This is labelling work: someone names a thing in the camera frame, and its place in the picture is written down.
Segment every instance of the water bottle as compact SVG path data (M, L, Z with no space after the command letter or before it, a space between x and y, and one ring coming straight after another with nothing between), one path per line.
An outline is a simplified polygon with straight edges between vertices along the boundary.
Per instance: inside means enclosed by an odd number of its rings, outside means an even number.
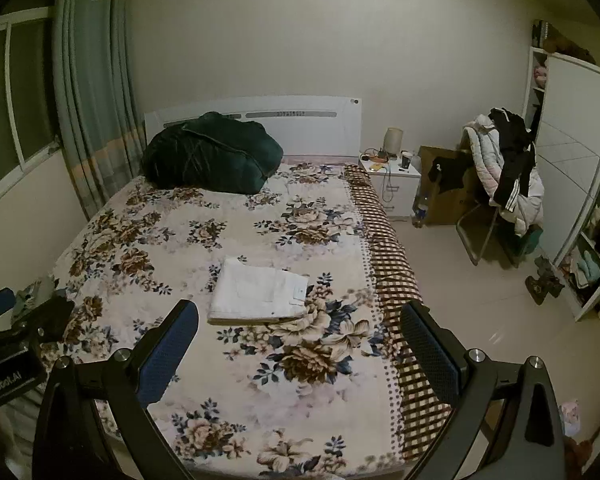
M420 201L418 202L418 208L416 209L416 213L413 216L413 225L414 227L422 227L424 224L424 219L427 216L427 211L429 210L429 195L424 194L420 197Z

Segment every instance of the window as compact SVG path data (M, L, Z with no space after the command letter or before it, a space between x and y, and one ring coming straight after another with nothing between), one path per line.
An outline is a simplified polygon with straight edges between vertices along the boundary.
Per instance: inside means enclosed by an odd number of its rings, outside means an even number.
M0 196L58 148L52 11L0 16Z

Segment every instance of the curtain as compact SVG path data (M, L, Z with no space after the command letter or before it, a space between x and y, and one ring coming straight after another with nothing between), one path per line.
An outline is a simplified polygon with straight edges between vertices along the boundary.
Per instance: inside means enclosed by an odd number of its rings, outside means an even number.
M145 146L131 85L129 0L56 0L54 89L67 163L90 218L138 175Z

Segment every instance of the metal bolt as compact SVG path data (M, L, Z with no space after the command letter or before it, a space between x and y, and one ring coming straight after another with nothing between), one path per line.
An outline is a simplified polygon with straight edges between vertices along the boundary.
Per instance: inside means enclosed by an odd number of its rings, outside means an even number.
M56 368L67 368L71 359L69 359L66 355L63 355L56 361Z
M537 368L538 370L544 367L542 359L535 355L529 358L529 363L532 365L533 368Z
M485 353L479 348L472 348L469 350L469 359L471 361L475 361L476 363L481 363L484 361L484 358L487 357Z
M121 348L120 350L116 350L115 352L113 352L113 358L121 363L129 359L130 355L131 350L129 350L129 348Z

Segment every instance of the white wardrobe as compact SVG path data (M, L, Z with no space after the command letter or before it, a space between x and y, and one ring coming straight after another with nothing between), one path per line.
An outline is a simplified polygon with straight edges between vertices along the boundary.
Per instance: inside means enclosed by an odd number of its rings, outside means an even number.
M524 116L528 122L533 116L530 105L541 104L536 138L538 172L544 183L540 246L559 266L575 244L595 252L584 226L600 202L600 68L533 48L530 73L539 63L548 70L546 88L538 89L530 75ZM599 296L575 306L576 318Z

